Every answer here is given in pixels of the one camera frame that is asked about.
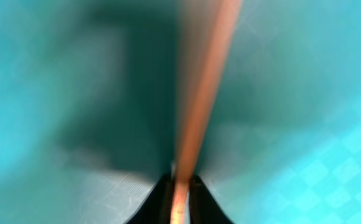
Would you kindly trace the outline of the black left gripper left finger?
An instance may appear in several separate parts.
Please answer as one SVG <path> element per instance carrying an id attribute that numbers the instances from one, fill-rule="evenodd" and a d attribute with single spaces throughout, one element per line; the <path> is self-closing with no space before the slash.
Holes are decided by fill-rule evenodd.
<path id="1" fill-rule="evenodd" d="M 174 180 L 164 174 L 126 224 L 170 224 Z"/>

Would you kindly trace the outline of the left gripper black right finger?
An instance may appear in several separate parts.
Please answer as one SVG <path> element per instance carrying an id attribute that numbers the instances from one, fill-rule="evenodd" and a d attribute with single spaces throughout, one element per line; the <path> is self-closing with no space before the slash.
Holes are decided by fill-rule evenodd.
<path id="1" fill-rule="evenodd" d="M 190 182 L 189 213 L 191 224 L 233 224 L 197 175 Z"/>

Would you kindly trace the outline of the wooden chopstick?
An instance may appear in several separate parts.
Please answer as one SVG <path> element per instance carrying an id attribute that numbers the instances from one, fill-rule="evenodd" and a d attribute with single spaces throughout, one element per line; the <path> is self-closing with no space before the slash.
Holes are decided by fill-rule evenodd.
<path id="1" fill-rule="evenodd" d="M 187 194 L 242 0 L 186 1 L 181 20 L 175 189 L 170 223 L 184 221 Z"/>

